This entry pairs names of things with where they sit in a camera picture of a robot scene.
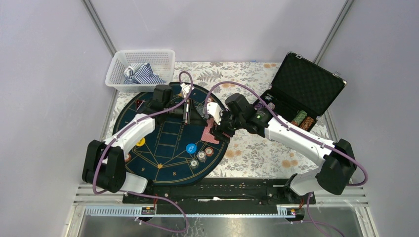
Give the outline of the dealt red cards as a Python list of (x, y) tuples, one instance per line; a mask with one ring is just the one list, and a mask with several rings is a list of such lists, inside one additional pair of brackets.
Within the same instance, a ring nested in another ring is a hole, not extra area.
[(206, 126), (203, 130), (203, 134), (201, 136), (201, 141), (208, 142), (212, 144), (219, 144), (219, 141), (215, 139), (215, 137), (210, 133), (210, 127)]

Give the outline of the red white chip stack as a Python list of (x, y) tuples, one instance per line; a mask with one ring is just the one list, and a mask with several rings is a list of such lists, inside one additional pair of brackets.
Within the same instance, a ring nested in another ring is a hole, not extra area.
[(211, 157), (214, 154), (214, 150), (212, 147), (205, 148), (205, 154), (207, 157)]

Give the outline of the blue ten chip stack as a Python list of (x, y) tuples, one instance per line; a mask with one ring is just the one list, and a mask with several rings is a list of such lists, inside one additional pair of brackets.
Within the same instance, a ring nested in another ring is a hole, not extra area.
[(203, 163), (205, 163), (205, 162), (206, 162), (206, 160), (207, 160), (207, 154), (206, 154), (206, 152), (204, 152), (204, 151), (200, 151), (200, 152), (198, 152), (198, 153), (197, 153), (197, 160), (198, 160), (199, 162), (203, 162)]

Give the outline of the yellow big blind button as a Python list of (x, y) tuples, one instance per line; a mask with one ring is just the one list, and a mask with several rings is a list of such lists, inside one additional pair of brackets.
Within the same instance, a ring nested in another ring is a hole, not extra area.
[(137, 147), (142, 147), (142, 146), (144, 146), (144, 145), (145, 145), (145, 142), (146, 142), (145, 138), (142, 138), (140, 141), (138, 141), (138, 142), (136, 143), (136, 146), (137, 146)]

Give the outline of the red playing card deck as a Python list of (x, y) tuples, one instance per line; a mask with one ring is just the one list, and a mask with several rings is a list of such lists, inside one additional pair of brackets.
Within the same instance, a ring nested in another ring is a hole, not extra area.
[(210, 118), (207, 120), (207, 128), (211, 129), (214, 126), (214, 119)]

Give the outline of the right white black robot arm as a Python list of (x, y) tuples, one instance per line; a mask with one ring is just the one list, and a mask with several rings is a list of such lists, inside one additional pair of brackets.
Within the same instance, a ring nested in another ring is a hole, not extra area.
[(216, 102), (205, 102), (203, 108), (205, 116), (214, 120), (211, 133), (217, 140), (229, 142), (235, 131), (244, 129), (284, 144), (317, 165), (316, 169), (294, 174), (287, 181), (283, 190), (287, 202), (296, 203), (303, 195), (319, 190), (341, 195), (349, 185), (357, 168), (349, 142), (317, 137), (276, 115), (266, 103), (255, 109), (240, 93), (228, 97), (225, 104), (227, 108), (222, 109)]

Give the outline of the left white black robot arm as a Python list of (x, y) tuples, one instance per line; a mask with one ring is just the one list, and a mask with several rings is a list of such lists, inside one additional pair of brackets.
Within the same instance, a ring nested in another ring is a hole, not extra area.
[(191, 115), (196, 114), (199, 122), (206, 124), (190, 100), (193, 89), (192, 84), (182, 82), (180, 93), (183, 99), (172, 103), (172, 87), (157, 85), (152, 98), (137, 106), (136, 115), (128, 124), (105, 140), (93, 140), (88, 144), (82, 180), (94, 186), (95, 194), (106, 191), (134, 193), (142, 203), (153, 198), (153, 190), (147, 186), (148, 180), (126, 171), (125, 158), (166, 117), (179, 114), (185, 121), (191, 121)]

